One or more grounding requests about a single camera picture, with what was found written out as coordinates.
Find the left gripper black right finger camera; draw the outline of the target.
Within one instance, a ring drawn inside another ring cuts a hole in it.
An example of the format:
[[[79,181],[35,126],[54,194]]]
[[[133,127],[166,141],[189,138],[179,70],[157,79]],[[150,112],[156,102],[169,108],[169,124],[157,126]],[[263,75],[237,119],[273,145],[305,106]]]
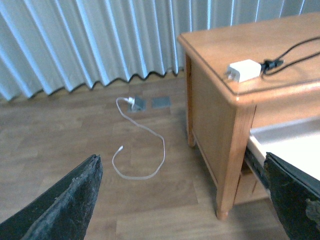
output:
[[[266,153],[264,169],[271,201],[287,236],[291,240],[320,238],[320,181]]]

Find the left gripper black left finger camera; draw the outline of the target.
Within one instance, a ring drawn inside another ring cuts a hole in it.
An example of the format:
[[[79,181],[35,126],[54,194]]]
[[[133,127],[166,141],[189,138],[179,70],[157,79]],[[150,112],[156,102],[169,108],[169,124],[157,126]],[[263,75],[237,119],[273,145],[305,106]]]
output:
[[[2,240],[82,240],[98,198],[103,166],[91,155],[0,224]]]

